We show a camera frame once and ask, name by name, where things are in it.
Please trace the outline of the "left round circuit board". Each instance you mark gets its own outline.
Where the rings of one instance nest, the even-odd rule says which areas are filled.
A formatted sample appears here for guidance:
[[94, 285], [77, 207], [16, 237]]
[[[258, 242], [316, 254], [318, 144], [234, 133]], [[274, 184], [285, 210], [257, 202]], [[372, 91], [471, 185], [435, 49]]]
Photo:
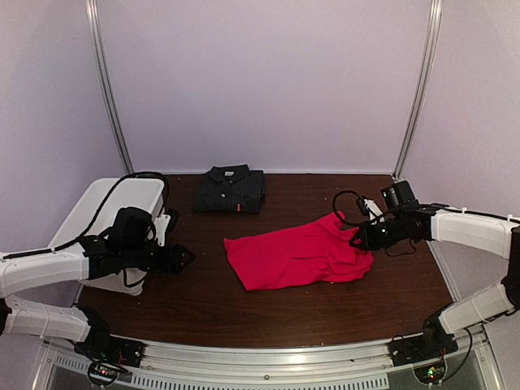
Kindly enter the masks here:
[[119, 367], [102, 362], [91, 362], [87, 368], [87, 378], [96, 386], [109, 386], [113, 384], [124, 372]]

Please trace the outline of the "red garment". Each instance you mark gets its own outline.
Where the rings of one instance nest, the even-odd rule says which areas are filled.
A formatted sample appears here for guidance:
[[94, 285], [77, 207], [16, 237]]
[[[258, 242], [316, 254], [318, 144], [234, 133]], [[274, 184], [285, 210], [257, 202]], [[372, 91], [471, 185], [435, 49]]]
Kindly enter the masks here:
[[223, 241], [228, 263], [245, 290], [266, 291], [360, 280], [371, 269], [371, 252], [349, 241], [333, 213], [298, 227]]

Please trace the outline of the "right aluminium frame post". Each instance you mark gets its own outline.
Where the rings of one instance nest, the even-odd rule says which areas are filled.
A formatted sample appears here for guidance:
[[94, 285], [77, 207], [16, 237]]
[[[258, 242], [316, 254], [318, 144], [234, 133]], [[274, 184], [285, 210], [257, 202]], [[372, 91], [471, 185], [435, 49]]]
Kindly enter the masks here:
[[399, 180], [403, 176], [407, 159], [410, 156], [414, 136], [418, 128], [418, 121], [427, 94], [427, 85], [436, 58], [442, 24], [442, 10], [442, 0], [430, 1], [430, 10], [427, 18], [426, 35], [419, 67], [418, 80], [405, 129], [405, 135], [392, 173], [392, 178], [394, 180]]

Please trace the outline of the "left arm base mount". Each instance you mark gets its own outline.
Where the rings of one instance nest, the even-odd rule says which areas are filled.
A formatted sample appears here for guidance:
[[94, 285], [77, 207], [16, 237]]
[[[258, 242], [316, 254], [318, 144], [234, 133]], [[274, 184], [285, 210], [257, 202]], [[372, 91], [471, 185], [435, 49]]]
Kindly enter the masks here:
[[95, 310], [86, 310], [84, 314], [90, 330], [83, 342], [73, 343], [77, 353], [112, 366], [140, 367], [145, 348], [143, 342], [111, 335], [109, 324]]

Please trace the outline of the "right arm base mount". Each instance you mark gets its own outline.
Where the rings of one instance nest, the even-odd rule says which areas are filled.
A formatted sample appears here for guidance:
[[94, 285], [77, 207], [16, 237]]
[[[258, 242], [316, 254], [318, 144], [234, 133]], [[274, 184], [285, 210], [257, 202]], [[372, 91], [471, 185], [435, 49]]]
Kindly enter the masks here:
[[394, 336], [388, 343], [388, 352], [394, 366], [404, 366], [431, 359], [441, 359], [458, 351], [453, 333], [447, 333], [439, 319], [427, 318], [418, 336]]

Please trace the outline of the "left aluminium frame post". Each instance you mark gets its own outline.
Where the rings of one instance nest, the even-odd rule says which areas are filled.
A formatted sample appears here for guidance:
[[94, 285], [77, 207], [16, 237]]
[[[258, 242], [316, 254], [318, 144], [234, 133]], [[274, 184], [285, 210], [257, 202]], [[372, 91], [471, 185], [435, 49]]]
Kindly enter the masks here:
[[98, 78], [100, 80], [102, 98], [106, 107], [106, 113], [110, 128], [115, 139], [116, 149], [123, 164], [126, 174], [134, 172], [127, 142], [124, 137], [123, 129], [119, 118], [119, 113], [115, 101], [115, 94], [111, 84], [108, 62], [106, 60], [105, 49], [102, 39], [102, 28], [100, 24], [98, 2], [96, 0], [86, 0], [86, 16], [89, 24], [89, 32], [93, 45], [95, 63], [97, 66]]

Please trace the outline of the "front aluminium rail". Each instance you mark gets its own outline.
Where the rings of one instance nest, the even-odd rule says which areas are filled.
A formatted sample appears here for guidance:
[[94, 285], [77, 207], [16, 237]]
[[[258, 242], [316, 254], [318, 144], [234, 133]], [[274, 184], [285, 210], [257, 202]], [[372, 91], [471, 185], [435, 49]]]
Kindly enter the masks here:
[[431, 389], [427, 373], [445, 368], [439, 389], [502, 389], [487, 334], [474, 327], [456, 337], [458, 350], [403, 366], [389, 348], [400, 337], [291, 349], [197, 347], [146, 341], [141, 364], [112, 389]]

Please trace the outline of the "right round circuit board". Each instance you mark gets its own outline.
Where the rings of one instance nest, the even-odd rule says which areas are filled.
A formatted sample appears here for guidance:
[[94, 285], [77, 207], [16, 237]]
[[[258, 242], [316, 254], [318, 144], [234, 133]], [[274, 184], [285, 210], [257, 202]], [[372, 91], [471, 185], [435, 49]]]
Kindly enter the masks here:
[[432, 362], [413, 369], [415, 379], [427, 386], [433, 386], [444, 380], [446, 376], [446, 363], [444, 361]]

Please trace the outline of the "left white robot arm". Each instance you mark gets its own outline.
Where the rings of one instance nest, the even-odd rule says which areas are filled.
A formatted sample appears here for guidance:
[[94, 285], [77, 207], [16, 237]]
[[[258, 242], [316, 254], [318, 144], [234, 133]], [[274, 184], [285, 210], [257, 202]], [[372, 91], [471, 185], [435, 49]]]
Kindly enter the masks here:
[[145, 210], [125, 207], [118, 210], [113, 224], [97, 235], [78, 236], [54, 248], [3, 254], [1, 332], [84, 343], [98, 360], [112, 359], [117, 344], [97, 311], [18, 301], [15, 294], [65, 281], [124, 275], [128, 269], [179, 273], [195, 255], [183, 245], [164, 241], [177, 217], [174, 210], [154, 217]]

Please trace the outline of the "dark pinstriped shirt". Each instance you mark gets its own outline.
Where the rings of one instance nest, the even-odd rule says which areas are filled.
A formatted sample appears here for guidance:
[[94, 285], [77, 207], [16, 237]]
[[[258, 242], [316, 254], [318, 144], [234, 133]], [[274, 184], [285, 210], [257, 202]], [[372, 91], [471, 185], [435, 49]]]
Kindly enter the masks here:
[[247, 164], [212, 167], [206, 172], [193, 198], [193, 212], [230, 212], [257, 215], [267, 195], [263, 170]]

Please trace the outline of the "white plastic laundry bin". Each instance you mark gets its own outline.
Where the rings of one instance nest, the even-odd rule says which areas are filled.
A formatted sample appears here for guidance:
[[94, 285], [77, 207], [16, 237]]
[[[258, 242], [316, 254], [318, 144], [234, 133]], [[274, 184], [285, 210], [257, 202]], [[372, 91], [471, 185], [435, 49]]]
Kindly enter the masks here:
[[[49, 246], [62, 245], [80, 235], [86, 227], [89, 235], [113, 225], [121, 208], [133, 206], [159, 216], [163, 203], [164, 183], [160, 179], [134, 178], [119, 182], [116, 178], [95, 180], [74, 205]], [[147, 273], [132, 268], [95, 280], [81, 280], [85, 287], [138, 296], [143, 291]]]

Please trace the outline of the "aluminium frame post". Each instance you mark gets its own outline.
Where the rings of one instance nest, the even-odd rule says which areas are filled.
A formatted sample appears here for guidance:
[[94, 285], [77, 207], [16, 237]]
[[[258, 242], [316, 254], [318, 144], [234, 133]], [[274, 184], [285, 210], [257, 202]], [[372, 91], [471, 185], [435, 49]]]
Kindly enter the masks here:
[[394, 180], [399, 180], [403, 176], [407, 159], [410, 156], [414, 136], [418, 128], [418, 121], [427, 94], [427, 85], [436, 58], [442, 24], [442, 10], [442, 0], [430, 1], [430, 10], [427, 18], [426, 35], [419, 67], [418, 80], [405, 129], [405, 135], [392, 173], [392, 178]]
[[126, 174], [134, 172], [127, 142], [124, 137], [123, 129], [119, 118], [119, 113], [115, 101], [115, 94], [111, 84], [108, 62], [106, 60], [105, 49], [102, 39], [102, 28], [100, 24], [98, 2], [96, 0], [86, 0], [86, 16], [89, 24], [89, 32], [93, 45], [95, 63], [97, 66], [98, 78], [100, 80], [102, 98], [106, 107], [106, 113], [110, 128], [115, 139], [116, 149], [123, 164]]

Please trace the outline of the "round circuit board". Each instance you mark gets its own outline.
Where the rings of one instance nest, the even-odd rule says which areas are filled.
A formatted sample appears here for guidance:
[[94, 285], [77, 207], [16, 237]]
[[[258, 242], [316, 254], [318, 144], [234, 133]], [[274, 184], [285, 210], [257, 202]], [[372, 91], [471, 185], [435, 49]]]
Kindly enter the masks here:
[[413, 369], [415, 379], [427, 386], [433, 386], [444, 380], [446, 376], [446, 363], [444, 361], [432, 362]]
[[119, 367], [102, 362], [91, 362], [87, 368], [87, 378], [96, 386], [109, 386], [113, 384], [124, 372]]

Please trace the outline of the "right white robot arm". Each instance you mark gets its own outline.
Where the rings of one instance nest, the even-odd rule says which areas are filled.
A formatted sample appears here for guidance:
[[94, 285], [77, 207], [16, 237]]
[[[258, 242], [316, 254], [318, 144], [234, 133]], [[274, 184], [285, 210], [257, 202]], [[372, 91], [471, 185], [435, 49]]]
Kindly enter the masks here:
[[350, 244], [357, 249], [389, 249], [401, 241], [439, 241], [464, 245], [495, 254], [509, 262], [507, 274], [433, 314], [417, 340], [422, 358], [434, 358], [457, 331], [519, 311], [519, 221], [440, 203], [422, 204], [410, 183], [397, 182], [381, 190], [387, 210], [375, 215], [367, 206], [368, 220], [361, 223]]

